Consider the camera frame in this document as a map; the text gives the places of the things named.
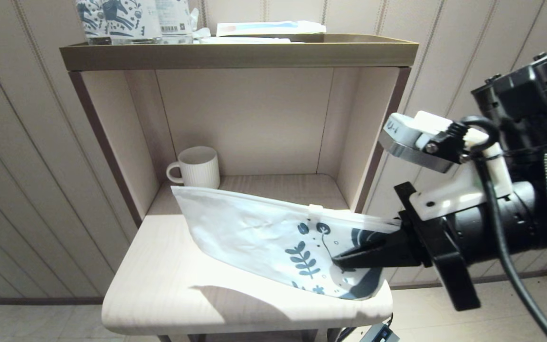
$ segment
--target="mug handle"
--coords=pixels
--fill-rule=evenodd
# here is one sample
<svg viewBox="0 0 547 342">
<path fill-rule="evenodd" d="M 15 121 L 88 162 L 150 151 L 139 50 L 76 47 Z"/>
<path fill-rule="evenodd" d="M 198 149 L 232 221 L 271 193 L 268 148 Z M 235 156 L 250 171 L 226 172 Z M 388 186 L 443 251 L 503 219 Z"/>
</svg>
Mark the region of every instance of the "mug handle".
<svg viewBox="0 0 547 342">
<path fill-rule="evenodd" d="M 175 182 L 177 184 L 184 184 L 183 178 L 172 177 L 170 175 L 170 170 L 174 169 L 175 167 L 178 167 L 180 169 L 179 162 L 176 161 L 176 162 L 173 162 L 172 164 L 168 165 L 168 168 L 166 168 L 166 176 L 172 182 Z"/>
</svg>

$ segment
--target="black device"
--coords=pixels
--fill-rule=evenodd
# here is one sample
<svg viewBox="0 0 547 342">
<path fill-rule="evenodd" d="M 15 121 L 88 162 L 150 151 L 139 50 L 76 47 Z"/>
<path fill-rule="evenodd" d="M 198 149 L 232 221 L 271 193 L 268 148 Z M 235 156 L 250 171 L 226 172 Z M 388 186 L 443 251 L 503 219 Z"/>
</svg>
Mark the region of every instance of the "black device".
<svg viewBox="0 0 547 342">
<path fill-rule="evenodd" d="M 419 153 L 461 164 L 475 163 L 487 201 L 441 217 L 421 220 L 410 182 L 395 186 L 404 210 L 401 229 L 377 234 L 369 244 L 333 258 L 341 268 L 435 266 L 456 310 L 480 301 L 467 271 L 476 262 L 499 257 L 519 297 L 547 334 L 547 321 L 511 264 L 509 254 L 547 247 L 547 54 L 505 76 L 496 75 L 472 91 L 483 116 L 452 123 Z M 489 134 L 480 146 L 464 148 L 467 128 Z M 482 150 L 499 140 L 503 156 L 484 158 Z M 497 198 L 486 162 L 505 158 L 513 192 Z"/>
<path fill-rule="evenodd" d="M 375 324 L 365 333 L 360 342 L 398 342 L 400 338 L 386 324 Z"/>
</svg>

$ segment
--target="plastic bag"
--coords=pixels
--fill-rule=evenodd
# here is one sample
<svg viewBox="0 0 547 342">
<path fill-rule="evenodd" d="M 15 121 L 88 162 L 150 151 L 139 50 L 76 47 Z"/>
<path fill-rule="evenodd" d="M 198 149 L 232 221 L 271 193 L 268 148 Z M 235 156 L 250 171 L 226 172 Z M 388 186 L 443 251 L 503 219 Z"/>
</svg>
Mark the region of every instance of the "plastic bag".
<svg viewBox="0 0 547 342">
<path fill-rule="evenodd" d="M 332 257 L 379 234 L 396 219 L 324 209 L 224 190 L 173 186 L 189 232 L 207 255 L 286 285 L 343 299 L 367 299 L 381 268 L 342 270 Z"/>
</svg>

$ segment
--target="paneled wall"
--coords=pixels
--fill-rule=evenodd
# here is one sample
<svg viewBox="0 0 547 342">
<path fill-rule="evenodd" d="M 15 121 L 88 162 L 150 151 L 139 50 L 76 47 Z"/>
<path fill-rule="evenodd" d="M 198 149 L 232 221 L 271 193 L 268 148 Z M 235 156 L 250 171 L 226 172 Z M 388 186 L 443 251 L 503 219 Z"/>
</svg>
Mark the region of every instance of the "paneled wall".
<svg viewBox="0 0 547 342">
<path fill-rule="evenodd" d="M 307 19 L 331 33 L 419 42 L 401 111 L 458 119 L 469 91 L 547 50 L 547 0 L 191 0 L 200 23 Z M 0 297 L 100 297 L 136 232 L 74 93 L 58 47 L 83 40 L 74 0 L 0 1 Z M 401 208 L 392 187 L 447 179 L 388 156 L 369 214 Z M 547 270 L 547 250 L 515 256 Z M 497 262 L 473 276 L 501 273 Z M 386 270 L 393 285 L 436 281 L 430 268 Z"/>
</svg>

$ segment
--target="white mug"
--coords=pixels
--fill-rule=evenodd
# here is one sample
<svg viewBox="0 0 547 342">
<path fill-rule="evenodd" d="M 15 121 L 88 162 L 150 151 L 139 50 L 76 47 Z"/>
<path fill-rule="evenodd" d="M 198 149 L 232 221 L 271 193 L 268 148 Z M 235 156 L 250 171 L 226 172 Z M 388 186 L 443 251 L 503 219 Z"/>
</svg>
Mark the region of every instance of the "white mug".
<svg viewBox="0 0 547 342">
<path fill-rule="evenodd" d="M 181 178 L 170 175 L 175 167 L 180 168 Z M 172 182 L 185 186 L 218 189 L 221 178 L 217 152 L 206 146 L 189 147 L 179 153 L 178 161 L 168 165 L 166 175 Z"/>
</svg>

